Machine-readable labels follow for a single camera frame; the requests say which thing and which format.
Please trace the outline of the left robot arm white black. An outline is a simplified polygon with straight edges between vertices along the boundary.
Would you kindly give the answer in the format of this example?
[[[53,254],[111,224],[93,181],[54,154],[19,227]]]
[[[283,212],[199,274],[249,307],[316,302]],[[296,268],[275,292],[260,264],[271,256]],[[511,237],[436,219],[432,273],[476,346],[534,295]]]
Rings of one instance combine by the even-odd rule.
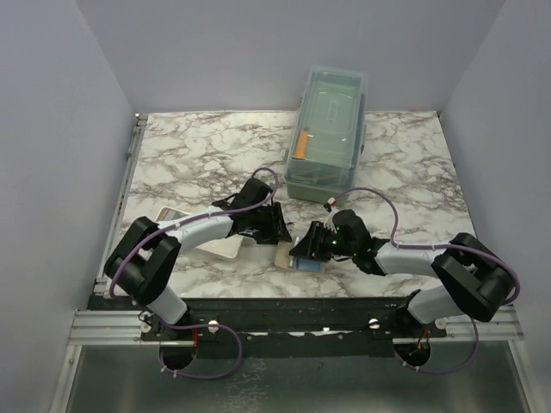
[[[169,338],[183,339],[191,320],[186,303],[169,287],[176,259],[200,245],[235,235],[258,244],[289,242],[282,206],[273,201],[275,192],[251,177],[238,193],[213,202],[203,213],[160,222],[140,217],[111,252],[103,273],[112,287],[120,287],[161,318],[161,329]]]

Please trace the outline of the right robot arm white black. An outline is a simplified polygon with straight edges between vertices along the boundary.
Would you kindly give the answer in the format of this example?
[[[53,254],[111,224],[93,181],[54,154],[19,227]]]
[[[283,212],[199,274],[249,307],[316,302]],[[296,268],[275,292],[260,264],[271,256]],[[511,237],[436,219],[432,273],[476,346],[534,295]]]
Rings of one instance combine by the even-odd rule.
[[[439,286],[410,293],[400,304],[396,326],[408,337],[443,317],[464,314],[489,322],[516,289],[511,273],[468,233],[458,234],[441,250],[399,248],[388,239],[371,236],[351,210],[333,213],[326,223],[313,221],[289,255],[315,262],[340,257],[350,259],[365,274],[413,274],[440,280]]]

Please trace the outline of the white rectangular plastic tray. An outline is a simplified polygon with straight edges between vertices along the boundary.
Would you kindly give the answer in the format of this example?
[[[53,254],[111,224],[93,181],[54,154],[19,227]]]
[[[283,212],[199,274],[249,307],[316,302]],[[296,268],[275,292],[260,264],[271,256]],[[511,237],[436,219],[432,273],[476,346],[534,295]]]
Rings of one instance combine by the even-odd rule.
[[[243,241],[244,238],[242,236],[233,235],[228,238],[216,239],[200,244],[195,247],[195,250],[221,260],[234,261],[237,259]]]

